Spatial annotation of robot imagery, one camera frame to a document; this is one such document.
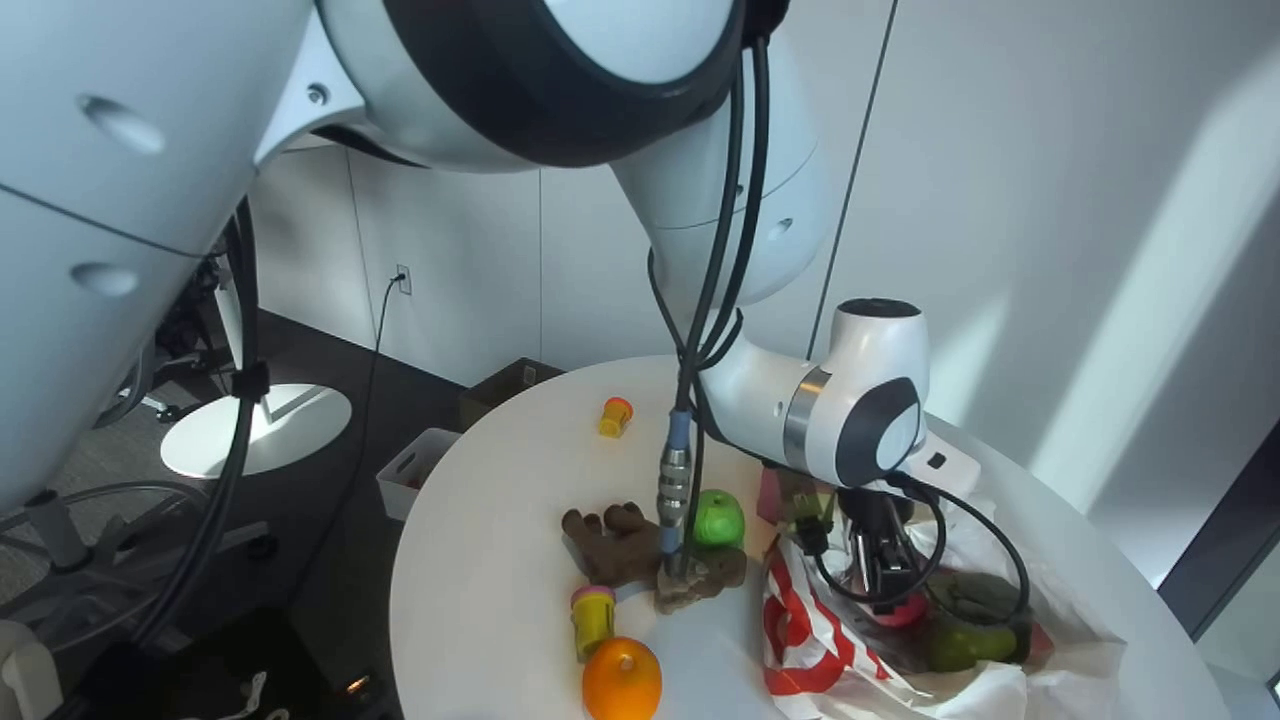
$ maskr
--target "black cable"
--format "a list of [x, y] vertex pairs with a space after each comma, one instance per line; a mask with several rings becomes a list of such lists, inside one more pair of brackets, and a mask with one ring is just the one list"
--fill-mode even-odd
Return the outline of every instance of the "black cable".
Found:
[[917, 495], [940, 495], [940, 499], [962, 507], [971, 520], [981, 520], [981, 525], [1002, 544], [1002, 551], [1008, 551], [1008, 560], [1010, 560], [1010, 572], [1014, 572], [1014, 605], [1010, 605], [1008, 618], [1020, 618], [1020, 617], [1027, 612], [1027, 605], [1030, 605], [1027, 565], [1025, 565], [1025, 556], [1010, 548], [1010, 539], [1008, 539], [981, 507], [971, 507], [967, 499], [961, 499], [961, 495], [950, 495], [950, 492], [943, 492], [943, 487], [936, 487], [936, 485], [921, 485], [917, 476], [902, 476], [902, 470], [889, 470], [882, 479], [895, 485], [895, 487], [902, 487], [902, 492], [917, 492]]
[[[229, 224], [229, 263], [237, 276], [237, 290], [238, 290], [238, 343], [245, 343], [245, 358], [256, 358], [256, 237], [252, 237], [252, 212], [249, 200], [238, 200], [231, 224]], [[173, 618], [173, 612], [181, 612], [181, 605], [186, 598], [192, 585], [205, 577], [210, 548], [225, 530], [225, 514], [237, 492], [237, 479], [245, 476], [249, 463], [249, 436], [252, 436], [252, 409], [256, 401], [238, 394], [237, 409], [237, 426], [231, 426], [231, 446], [229, 459], [214, 476], [214, 485], [209, 487], [209, 507], [199, 514], [196, 534], [186, 539], [182, 556], [176, 560], [176, 566], [166, 572], [166, 585], [159, 589], [159, 596], [143, 606], [143, 617], [130, 624], [130, 640], [139, 646], [149, 646]]]
[[909, 495], [909, 499], [921, 499], [921, 502], [931, 513], [931, 520], [936, 520], [936, 539], [931, 539], [927, 560], [921, 565], [921, 560], [912, 556], [912, 565], [917, 565], [917, 566], [912, 566], [912, 585], [902, 585], [898, 593], [850, 593], [850, 589], [845, 589], [845, 585], [826, 572], [823, 551], [811, 551], [816, 572], [826, 581], [826, 589], [830, 589], [834, 596], [845, 596], [845, 598], [850, 598], [850, 605], [898, 605], [898, 598], [909, 598], [909, 596], [917, 593], [917, 585], [943, 560], [943, 548], [949, 548], [943, 507], [936, 502], [936, 495], [917, 495], [917, 492], [909, 492], [909, 487], [902, 487], [902, 495]]
[[342, 125], [315, 127], [315, 137], [323, 137], [323, 138], [331, 138], [338, 148], [352, 148], [359, 156], [374, 156], [383, 164], [425, 169], [425, 164], [415, 164], [407, 156], [396, 156], [396, 151], [381, 148], [374, 138], [359, 137], [356, 127], [342, 127]]
[[238, 290], [238, 323], [245, 323], [245, 364], [256, 354], [256, 233], [249, 200], [237, 208], [237, 237], [229, 237], [229, 263]]
[[729, 327], [729, 333], [720, 336], [720, 343], [702, 354], [702, 367], [715, 367], [715, 364], [729, 354], [729, 348], [734, 343], [739, 327], [745, 327], [745, 310], [733, 310], [733, 327]]
[[[366, 430], [370, 430], [370, 378], [374, 378], [374, 358], [383, 354], [383, 333], [386, 333], [386, 308], [393, 308], [393, 290], [404, 276], [393, 276], [386, 287], [383, 287], [383, 301], [381, 301], [381, 310], [374, 310], [374, 333], [370, 333], [370, 354], [366, 354], [366, 367], [364, 367], [364, 419], [359, 419], [359, 436], [356, 436], [356, 463], [352, 463], [352, 476], [338, 492], [338, 499], [331, 502], [331, 513], [323, 514], [318, 525], [318, 534], [331, 534], [338, 513], [346, 507], [346, 499], [356, 495], [359, 479], [364, 479], [364, 457], [366, 457]], [[286, 605], [297, 605], [297, 596], [302, 593], [313, 566], [318, 560], [318, 548], [313, 548], [313, 556], [302, 560], [302, 566], [297, 572], [292, 589], [286, 589]]]
[[693, 430], [693, 479], [689, 479], [689, 507], [685, 507], [685, 548], [693, 548], [693, 529], [697, 529], [697, 502], [702, 495], [702, 466], [709, 466], [709, 426], [697, 422]]
[[709, 252], [709, 266], [702, 266], [702, 287], [697, 295], [693, 319], [689, 319], [689, 339], [677, 348], [679, 352], [679, 378], [677, 378], [677, 409], [693, 409], [689, 388], [700, 373], [700, 339], [702, 339], [702, 323], [720, 287], [720, 263], [729, 252], [729, 233], [733, 233], [733, 217], [734, 217], [734, 175], [739, 175], [739, 151], [745, 151], [745, 67], [733, 73], [733, 88], [729, 88], [729, 148], [722, 148], [722, 178], [720, 178], [720, 212], [715, 212], [715, 240]]
[[764, 178], [769, 178], [769, 103], [771, 103], [771, 88], [769, 88], [769, 42], [755, 40], [750, 42], [750, 92], [755, 92], [755, 115], [750, 115], [750, 175], [748, 175], [748, 208], [745, 208], [745, 226], [739, 226], [739, 245], [734, 245], [734, 261], [729, 270], [729, 287], [720, 295], [720, 315], [713, 323], [709, 336], [700, 336], [700, 354], [709, 354], [720, 339], [720, 333], [729, 327], [729, 319], [734, 315], [734, 301], [750, 263], [750, 247], [755, 247], [755, 224], [760, 224], [760, 204], [764, 204]]
[[[848, 164], [848, 183], [845, 183], [845, 200], [841, 200], [841, 217], [834, 217], [834, 237], [830, 237], [826, 263], [823, 263], [823, 282], [818, 282], [818, 290], [816, 290], [816, 295], [823, 295], [823, 305], [826, 305], [826, 295], [830, 295], [834, 257], [841, 257], [841, 245], [845, 245], [845, 233], [841, 233], [841, 226], [848, 226], [850, 193], [856, 193], [856, 183], [861, 183], [861, 175], [864, 175], [864, 151], [869, 151], [871, 121], [877, 121], [877, 109], [879, 109], [879, 82], [882, 82], [882, 67], [889, 67], [895, 8], [898, 8], [898, 0], [889, 3], [889, 21], [882, 21], [877, 67], [871, 67], [869, 103], [864, 103], [864, 115], [861, 115], [861, 127], [856, 127], [856, 145], [850, 145], [850, 164]], [[802, 354], [816, 352], [816, 333], [823, 327], [818, 315], [823, 315], [823, 310], [811, 315]]]
[[677, 343], [677, 354], [685, 358], [685, 336], [679, 336], [679, 327], [677, 327], [677, 315], [673, 315], [673, 305], [664, 301], [664, 290], [656, 287], [656, 257], [647, 252], [647, 263], [644, 263], [644, 270], [647, 270], [647, 290], [653, 290], [653, 301], [656, 301], [656, 310], [660, 310], [660, 319], [664, 319], [664, 327], [667, 327], [667, 336], [673, 336], [673, 343]]

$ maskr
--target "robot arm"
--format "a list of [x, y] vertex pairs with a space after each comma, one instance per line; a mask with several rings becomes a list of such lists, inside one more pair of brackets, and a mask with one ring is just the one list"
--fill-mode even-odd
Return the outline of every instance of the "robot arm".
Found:
[[[769, 35], [779, 13], [783, 0], [74, 0], [9, 13], [0, 88], [29, 98], [0, 138], [0, 301], [13, 310], [0, 333], [0, 507], [55, 470], [252, 169], [313, 125], [356, 125], [418, 164], [610, 164], [677, 323], [689, 323], [729, 164], [722, 98], [745, 35]], [[92, 40], [55, 42], [87, 22]], [[800, 73], [771, 57], [771, 151], [745, 305], [811, 261], [834, 196]], [[921, 444], [923, 319], [848, 308], [834, 327], [823, 367], [729, 327], [729, 352], [700, 378], [733, 444], [861, 485]]]

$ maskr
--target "dark object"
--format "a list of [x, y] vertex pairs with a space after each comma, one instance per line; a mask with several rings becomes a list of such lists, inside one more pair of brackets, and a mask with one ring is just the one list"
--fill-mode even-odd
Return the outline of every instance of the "dark object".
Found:
[[748, 0], [745, 42], [769, 40], [783, 22], [786, 8], [793, 0]]
[[689, 412], [697, 419], [697, 459], [693, 459], [693, 485], [689, 485], [689, 520], [685, 520], [685, 544], [693, 544], [693, 529], [697, 529], [697, 495], [702, 487], [702, 446], [709, 436], [722, 439], [715, 426], [715, 417], [709, 409], [709, 392], [700, 382], [700, 373], [709, 367], [709, 358], [720, 358], [715, 339], [722, 336], [729, 319], [734, 319], [734, 295], [750, 261], [750, 240], [755, 240], [755, 218], [760, 218], [760, 200], [764, 200], [764, 175], [769, 175], [769, 42], [755, 35], [750, 40], [750, 78], [755, 78], [755, 112], [750, 112], [750, 175], [748, 175], [748, 204], [745, 204], [745, 224], [739, 224], [739, 245], [729, 266], [729, 282], [720, 295], [720, 310], [713, 315], [713, 290], [720, 287], [720, 263], [729, 252], [729, 226], [733, 226], [733, 204], [734, 204], [734, 175], [739, 175], [739, 145], [745, 145], [745, 78], [734, 74], [729, 88], [729, 169], [722, 169], [722, 189], [720, 189], [720, 217], [715, 217], [715, 240], [713, 240], [713, 257], [702, 266], [702, 287], [700, 301], [693, 308], [693, 323], [689, 336], [679, 336], [667, 301], [656, 287], [656, 270], [647, 261], [647, 282], [656, 295], [656, 308], [673, 333], [677, 354], [679, 354], [679, 377], [677, 377], [677, 412]]
[[245, 544], [249, 565], [272, 565], [280, 556], [280, 534], [256, 534]]
[[869, 551], [869, 606], [895, 612], [921, 585], [923, 556], [912, 548], [902, 525], [912, 514], [912, 499], [889, 492], [841, 492], [841, 507], [848, 514], [848, 530], [864, 539]]
[[181, 565], [173, 566], [173, 577], [162, 581], [155, 605], [136, 618], [130, 628], [130, 640], [139, 646], [155, 643], [159, 632], [173, 624], [173, 617], [182, 606], [192, 585], [205, 577], [214, 544], [220, 544], [220, 530], [225, 530], [225, 520], [229, 520], [229, 502], [231, 502], [231, 492], [245, 476], [245, 463], [249, 463], [249, 430], [252, 430], [252, 394], [264, 394], [264, 382], [269, 382], [269, 367], [256, 358], [256, 237], [252, 237], [252, 212], [249, 212], [249, 200], [238, 200], [237, 217], [229, 218], [225, 226], [225, 245], [229, 245], [229, 263], [231, 263], [231, 276], [238, 279], [237, 290], [238, 290], [238, 339], [245, 339], [245, 358], [249, 358], [249, 377], [245, 378], [238, 373], [238, 409], [237, 409], [237, 430], [231, 430], [231, 444], [229, 444], [229, 459], [220, 466], [220, 479], [210, 485], [209, 492], [209, 502], [205, 502], [205, 514], [199, 514], [199, 529], [186, 544], [186, 551], [181, 556]]
[[834, 470], [845, 487], [861, 487], [882, 476], [877, 446], [892, 419], [921, 409], [912, 378], [889, 378], [861, 394], [841, 426]]
[[573, 560], [591, 585], [644, 581], [656, 589], [660, 606], [715, 596], [748, 577], [748, 556], [739, 548], [693, 548], [689, 572], [664, 585], [660, 566], [660, 529], [644, 520], [635, 502], [606, 502], [602, 514], [565, 513], [560, 514]]
[[917, 305], [889, 301], [889, 295], [856, 295], [856, 301], [845, 301], [841, 310], [845, 315], [889, 315], [889, 319], [921, 315]]
[[954, 502], [961, 513], [967, 513], [974, 525], [984, 525], [984, 529], [997, 534], [997, 544], [1008, 551], [1008, 565], [1010, 565], [1010, 572], [1014, 572], [1014, 596], [1010, 596], [1008, 606], [993, 612], [993, 624], [1025, 624], [1025, 618], [1030, 617], [1030, 577], [1027, 577], [1027, 565], [1025, 565], [1025, 556], [1014, 551], [1014, 544], [1002, 534], [998, 525], [993, 525], [993, 520], [987, 520], [981, 507], [971, 507], [967, 499], [961, 499], [961, 495], [950, 495], [950, 492], [943, 492], [943, 487], [921, 485], [917, 476], [889, 470], [882, 479], [889, 479], [892, 487], [917, 495], [917, 499], [927, 499], [927, 502], [936, 507], [936, 514], [940, 514], [940, 499], [949, 499], [949, 502]]
[[1030, 612], [1002, 617], [1014, 589], [987, 572], [940, 566], [923, 581], [927, 612], [921, 624], [882, 628], [856, 618], [856, 632], [898, 673], [962, 673], [984, 660], [1025, 663], [1030, 646]]
[[591, 585], [653, 581], [660, 530], [635, 502], [606, 502], [602, 514], [565, 513], [565, 539]]
[[[192, 270], [182, 290], [162, 310], [150, 343], [126, 367], [121, 394], [92, 419], [95, 426], [124, 419], [159, 382], [181, 382], [182, 392], [192, 392], [196, 404], [229, 394], [225, 392], [229, 352], [214, 343], [214, 333], [210, 333], [214, 319], [209, 310], [210, 287], [214, 287], [214, 257], [205, 257], [205, 263]], [[159, 426], [166, 426], [186, 412], [192, 409], [162, 404], [155, 419]]]
[[453, 430], [468, 430], [478, 417], [487, 417], [492, 409], [500, 409], [503, 401], [545, 382], [560, 377], [560, 367], [550, 364], [538, 364], [538, 358], [527, 358], [518, 354], [515, 364], [492, 373], [487, 378], [478, 378], [475, 388], [468, 388], [458, 401], [456, 401], [456, 412], [449, 417], [449, 426]]
[[374, 160], [383, 160], [383, 164], [425, 169], [425, 164], [415, 164], [415, 160], [404, 160], [404, 156], [370, 145], [366, 137], [342, 127], [342, 125], [315, 127], [315, 137], [323, 137], [323, 138], [331, 138], [331, 145], [342, 145], [342, 148], [352, 148], [352, 151], [374, 156]]
[[1201, 525], [1188, 551], [1159, 585], [1159, 598], [1188, 628], [1203, 628], [1228, 606], [1247, 577], [1266, 560], [1280, 539], [1280, 422], [1251, 450], [1228, 495]]
[[734, 3], [700, 67], [632, 82], [591, 65], [534, 3], [412, 0], [404, 48], [443, 103], [492, 145], [534, 164], [606, 164], [720, 109], [739, 42]]
[[176, 720], [286, 707], [297, 720], [356, 717], [323, 681], [285, 612], [256, 612], [192, 643], [173, 660], [149, 660], [130, 646], [111, 650], [98, 673], [67, 699], [67, 720]]

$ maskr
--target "orange fruit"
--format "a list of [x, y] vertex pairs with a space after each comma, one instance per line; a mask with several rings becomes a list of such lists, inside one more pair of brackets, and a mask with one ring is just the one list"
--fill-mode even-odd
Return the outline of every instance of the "orange fruit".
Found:
[[664, 694], [664, 666], [632, 637], [606, 637], [585, 663], [585, 703], [591, 720], [653, 720]]

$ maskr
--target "floor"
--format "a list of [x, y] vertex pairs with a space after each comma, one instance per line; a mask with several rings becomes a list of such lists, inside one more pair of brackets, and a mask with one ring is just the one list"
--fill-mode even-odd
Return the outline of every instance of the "floor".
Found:
[[[323, 450], [237, 485], [229, 529], [269, 525], [269, 551], [225, 551], [192, 589], [181, 628], [214, 632], [256, 606], [285, 606], [318, 673], [338, 684], [374, 676], [386, 684], [386, 566], [396, 530], [383, 520], [374, 466], [415, 430], [456, 419], [462, 388], [370, 352], [318, 336], [280, 315], [264, 315], [261, 352], [272, 378], [313, 378], [338, 388], [356, 417]], [[121, 479], [176, 479], [162, 470], [159, 422], [136, 409], [111, 426], [87, 430], [64, 463], [55, 492], [105, 487]], [[85, 534], [111, 514], [143, 513], [159, 492], [121, 492], [74, 507]], [[45, 577], [45, 565], [0, 548], [0, 598]], [[64, 655], [64, 684], [87, 676], [109, 640]]]

